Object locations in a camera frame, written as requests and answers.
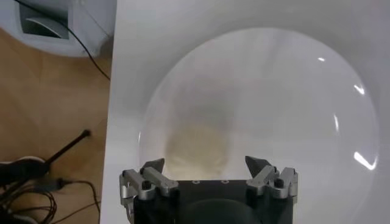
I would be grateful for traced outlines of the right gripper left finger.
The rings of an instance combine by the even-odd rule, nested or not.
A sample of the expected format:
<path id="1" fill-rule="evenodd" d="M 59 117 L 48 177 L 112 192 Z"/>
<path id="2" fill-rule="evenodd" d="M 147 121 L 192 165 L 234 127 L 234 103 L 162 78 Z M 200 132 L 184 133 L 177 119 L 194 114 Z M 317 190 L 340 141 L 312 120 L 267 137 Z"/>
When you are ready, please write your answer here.
<path id="1" fill-rule="evenodd" d="M 162 197 L 172 198 L 179 193 L 179 182 L 162 174 L 165 159 L 146 162 L 139 171 L 123 170 L 119 175 L 121 205 L 127 214 L 133 213 L 134 199 L 152 200 L 159 192 Z"/>

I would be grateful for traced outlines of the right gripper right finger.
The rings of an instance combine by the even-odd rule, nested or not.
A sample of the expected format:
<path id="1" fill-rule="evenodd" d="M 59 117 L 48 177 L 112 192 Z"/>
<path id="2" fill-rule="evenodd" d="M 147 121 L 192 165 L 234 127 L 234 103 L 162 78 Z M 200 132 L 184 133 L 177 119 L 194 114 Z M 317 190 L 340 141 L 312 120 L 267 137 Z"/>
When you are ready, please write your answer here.
<path id="1" fill-rule="evenodd" d="M 297 203 L 299 174 L 292 167 L 285 167 L 281 172 L 266 159 L 245 156 L 247 168 L 252 176 L 246 186 L 256 196 L 268 193 L 275 200 L 291 199 Z"/>

